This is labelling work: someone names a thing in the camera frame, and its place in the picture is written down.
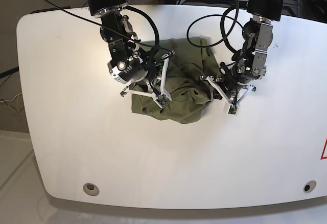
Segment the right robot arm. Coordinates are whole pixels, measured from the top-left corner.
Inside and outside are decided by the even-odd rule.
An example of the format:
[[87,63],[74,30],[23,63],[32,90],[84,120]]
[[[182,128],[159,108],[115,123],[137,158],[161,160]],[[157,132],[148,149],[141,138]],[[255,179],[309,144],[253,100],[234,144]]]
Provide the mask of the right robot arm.
[[[108,43],[111,60],[108,63],[110,75],[126,87],[127,93],[150,97],[160,107],[172,98],[165,88],[169,59],[175,52],[166,50],[160,58],[156,54],[162,50],[159,32],[154,21],[145,12],[128,4],[126,0],[87,0],[91,16],[101,20],[100,34]],[[128,15],[122,10],[130,10],[143,16],[154,32],[154,44],[142,43],[134,32]]]

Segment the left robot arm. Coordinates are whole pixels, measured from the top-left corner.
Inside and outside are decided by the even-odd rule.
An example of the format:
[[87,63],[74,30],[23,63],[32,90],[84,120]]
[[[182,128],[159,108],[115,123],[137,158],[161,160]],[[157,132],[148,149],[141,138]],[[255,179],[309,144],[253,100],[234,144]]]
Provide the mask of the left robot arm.
[[205,80],[213,87],[213,98],[223,99],[229,114],[235,114],[240,102],[255,91],[250,82],[266,74],[268,47],[273,40],[273,21],[280,21],[284,0],[248,0],[247,12],[252,18],[242,30],[244,44],[234,53],[230,64],[220,63],[220,73]]

